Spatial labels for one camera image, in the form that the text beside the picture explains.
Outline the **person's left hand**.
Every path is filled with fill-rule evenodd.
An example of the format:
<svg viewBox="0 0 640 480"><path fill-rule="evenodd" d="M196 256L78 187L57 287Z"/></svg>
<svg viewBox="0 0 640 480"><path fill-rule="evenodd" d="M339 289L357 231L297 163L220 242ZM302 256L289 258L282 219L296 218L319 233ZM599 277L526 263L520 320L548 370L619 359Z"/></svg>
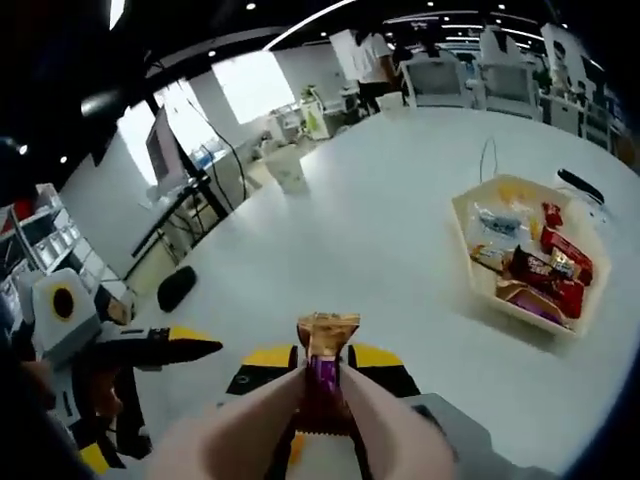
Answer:
<svg viewBox="0 0 640 480"><path fill-rule="evenodd" d="M117 431L129 420L132 407L126 390L121 382L127 379L121 368L98 370L91 374L90 399L95 415L101 420L106 434L116 440Z"/></svg>

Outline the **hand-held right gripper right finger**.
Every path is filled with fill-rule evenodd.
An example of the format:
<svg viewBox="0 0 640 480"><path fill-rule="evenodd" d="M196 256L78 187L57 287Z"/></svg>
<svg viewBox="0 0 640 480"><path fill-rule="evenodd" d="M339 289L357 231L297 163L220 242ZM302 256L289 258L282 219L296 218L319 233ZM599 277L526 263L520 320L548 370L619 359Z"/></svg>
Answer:
<svg viewBox="0 0 640 480"><path fill-rule="evenodd" d="M400 358L375 346L348 346L348 365L433 423L451 445L458 479L553 479L536 466L518 466L494 449L489 431L435 393L423 394Z"/></svg>

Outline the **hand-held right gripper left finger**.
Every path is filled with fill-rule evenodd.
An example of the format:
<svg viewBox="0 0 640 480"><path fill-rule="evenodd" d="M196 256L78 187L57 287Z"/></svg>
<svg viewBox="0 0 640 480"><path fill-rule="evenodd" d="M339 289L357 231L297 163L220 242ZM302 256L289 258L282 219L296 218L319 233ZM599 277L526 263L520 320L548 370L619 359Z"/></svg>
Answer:
<svg viewBox="0 0 640 480"><path fill-rule="evenodd" d="M243 395L264 387L280 378L299 377L299 347L293 344L259 348L249 353L231 377L226 391L214 405L222 407Z"/></svg>

